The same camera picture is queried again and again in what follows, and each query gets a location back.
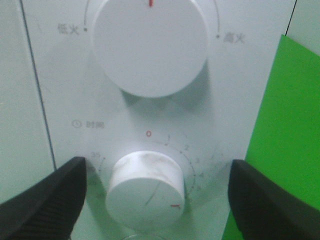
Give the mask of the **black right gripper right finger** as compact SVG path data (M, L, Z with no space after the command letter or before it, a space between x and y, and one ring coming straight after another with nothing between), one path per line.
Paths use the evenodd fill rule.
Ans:
M245 240L320 238L320 211L244 160L232 161L227 194L236 226Z

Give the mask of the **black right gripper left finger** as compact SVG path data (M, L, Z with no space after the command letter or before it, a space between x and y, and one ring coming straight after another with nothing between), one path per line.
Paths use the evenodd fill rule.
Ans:
M59 169L0 205L2 240L68 240L87 192L84 157Z

